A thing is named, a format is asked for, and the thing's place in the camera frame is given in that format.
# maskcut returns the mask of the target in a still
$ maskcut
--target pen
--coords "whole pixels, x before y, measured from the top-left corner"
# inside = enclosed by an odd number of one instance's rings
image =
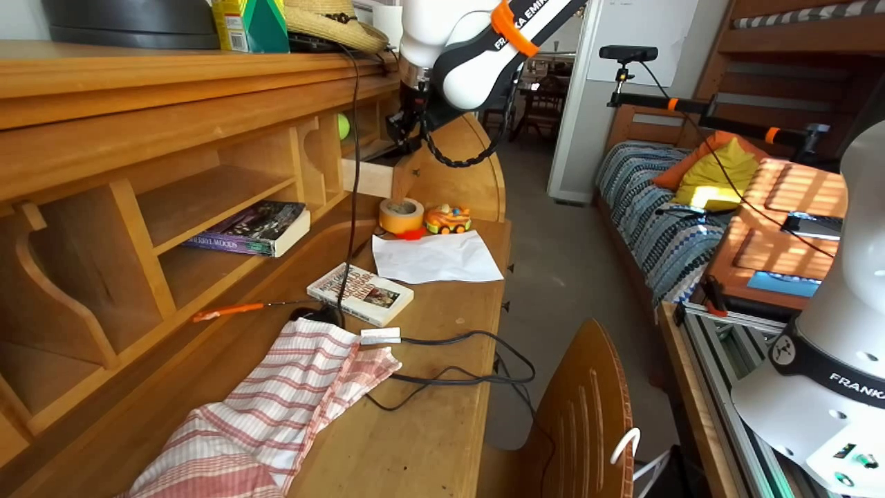
[[[244,317],[244,312],[256,312],[256,310],[268,310],[268,308],[284,308],[292,301],[246,301],[246,304],[230,304],[230,308],[214,308],[214,310],[202,310],[195,312],[191,321],[192,323],[203,323],[203,321],[214,321],[221,317]]]

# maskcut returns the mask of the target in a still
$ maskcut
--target book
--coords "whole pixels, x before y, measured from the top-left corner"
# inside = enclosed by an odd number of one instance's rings
[[[822,289],[822,281],[799,275],[752,272],[745,289],[812,299],[812,293]]]
[[[300,203],[256,203],[188,240],[195,249],[282,257],[308,229]]]
[[[307,285],[307,297],[331,304],[338,301],[338,292],[343,283],[346,263],[333,265],[328,275],[317,276]],[[409,301],[414,299],[414,292],[383,281],[372,272],[364,272],[358,265],[350,265],[347,285],[339,299],[339,308],[372,328],[389,323]]]

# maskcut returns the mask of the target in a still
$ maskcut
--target tape roll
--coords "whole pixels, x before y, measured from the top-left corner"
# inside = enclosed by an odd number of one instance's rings
[[[418,199],[383,199],[379,227],[389,236],[412,236],[422,229],[422,206]]]

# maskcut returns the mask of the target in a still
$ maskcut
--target grey floor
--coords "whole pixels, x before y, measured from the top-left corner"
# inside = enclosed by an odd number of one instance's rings
[[[661,373],[661,344],[640,317],[606,239],[596,211],[557,206],[546,196],[552,144],[534,139],[503,142],[498,157],[506,175],[506,211],[512,220],[508,312],[501,334],[531,357],[539,376],[531,400],[539,402],[560,352],[582,319],[596,319],[613,337],[640,429],[639,460],[676,442],[664,390],[650,379]],[[516,449],[531,426],[527,411],[508,388],[492,388],[487,442]]]

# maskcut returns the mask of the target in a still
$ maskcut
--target wooden cabinet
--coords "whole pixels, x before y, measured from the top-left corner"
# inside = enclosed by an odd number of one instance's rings
[[[379,59],[0,44],[0,469],[268,265],[191,236],[256,199],[321,221],[338,113],[382,146],[396,92]]]

